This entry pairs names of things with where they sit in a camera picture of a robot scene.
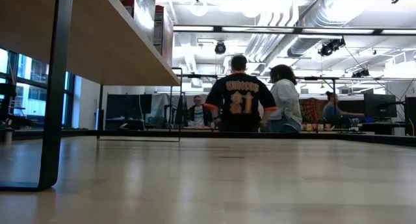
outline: white shirt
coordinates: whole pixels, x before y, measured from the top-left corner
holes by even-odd
[[[296,91],[292,81],[281,79],[275,83],[270,90],[278,109],[272,113],[270,120],[280,120],[282,116],[293,119],[302,124],[300,113],[299,93]]]
[[[194,121],[195,121],[195,127],[203,127],[205,124],[203,124],[203,107],[202,106],[195,106],[195,112],[194,112]]]

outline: jeans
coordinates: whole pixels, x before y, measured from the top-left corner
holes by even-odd
[[[285,116],[281,117],[280,120],[270,120],[268,127],[270,132],[279,132],[279,133],[296,133],[300,132],[299,123],[295,122],[293,119],[288,119]]]

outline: dark hair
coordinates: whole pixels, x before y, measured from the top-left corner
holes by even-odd
[[[292,68],[283,64],[270,69],[270,81],[272,83],[278,82],[281,79],[288,79],[292,81],[294,85],[297,85]]]
[[[243,55],[235,55],[231,59],[231,70],[233,71],[245,71],[247,65],[247,58]]]
[[[333,92],[329,92],[329,91],[327,91],[325,94],[326,94],[326,96],[328,97],[328,100],[330,101],[330,100],[331,100],[331,98],[333,97]]]

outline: woman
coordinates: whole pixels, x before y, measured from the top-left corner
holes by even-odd
[[[286,65],[275,66],[270,70],[270,82],[274,83],[271,92],[278,106],[270,117],[270,132],[300,132],[302,115],[292,68]]]
[[[348,117],[363,117],[364,114],[358,113],[349,113],[342,111],[338,108],[338,105],[334,107],[334,101],[338,104],[338,97],[331,92],[326,92],[328,97],[328,104],[324,107],[324,111],[322,116],[324,117],[325,122],[327,123],[335,123],[338,121],[340,116],[348,116]]]

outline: person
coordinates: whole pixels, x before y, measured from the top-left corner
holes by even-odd
[[[349,116],[349,117],[363,117],[364,114],[358,113],[349,113],[342,111],[338,108],[338,105],[334,108],[334,101],[338,104],[339,100],[337,95],[334,95],[332,92],[326,92],[328,97],[328,103],[324,107],[324,111],[322,116],[324,117],[325,122],[328,123],[335,123],[341,116]]]
[[[234,56],[231,59],[231,74],[215,82],[205,102],[222,132],[258,132],[260,125],[266,124],[271,113],[277,109],[266,85],[245,73],[246,65],[246,57]],[[258,111],[259,102],[264,109],[262,119]]]
[[[189,120],[192,122],[190,125],[195,127],[208,127],[210,125],[210,113],[204,104],[202,104],[202,97],[196,95],[194,97],[194,104],[189,108]]]
[[[270,81],[274,83],[271,92],[278,106],[270,116],[270,132],[300,132],[302,115],[292,68],[286,65],[275,66],[270,70]]]

